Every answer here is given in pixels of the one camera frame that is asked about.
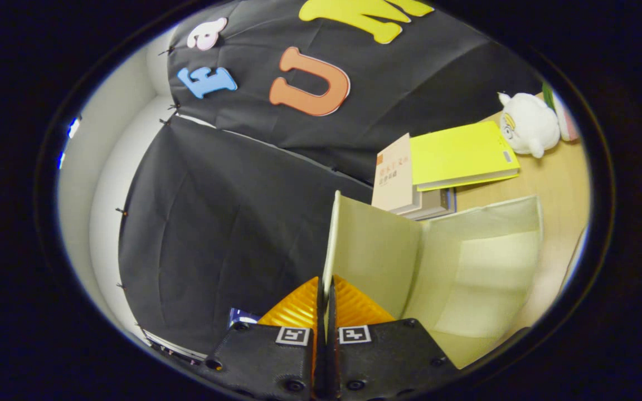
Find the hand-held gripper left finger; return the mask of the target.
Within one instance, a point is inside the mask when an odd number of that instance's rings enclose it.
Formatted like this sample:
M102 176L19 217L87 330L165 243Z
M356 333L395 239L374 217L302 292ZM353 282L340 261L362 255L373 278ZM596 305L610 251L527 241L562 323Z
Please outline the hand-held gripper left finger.
M313 277L258 322L234 323L204 360L202 377L250 399L316 399L321 306L321 285Z

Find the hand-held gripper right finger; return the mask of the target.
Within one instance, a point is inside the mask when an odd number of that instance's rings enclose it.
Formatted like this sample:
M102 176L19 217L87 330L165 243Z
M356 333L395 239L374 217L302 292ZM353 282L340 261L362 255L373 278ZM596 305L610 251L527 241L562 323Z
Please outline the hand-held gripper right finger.
M459 369L415 318L394 318L333 276L327 299L330 400L407 400L448 386Z

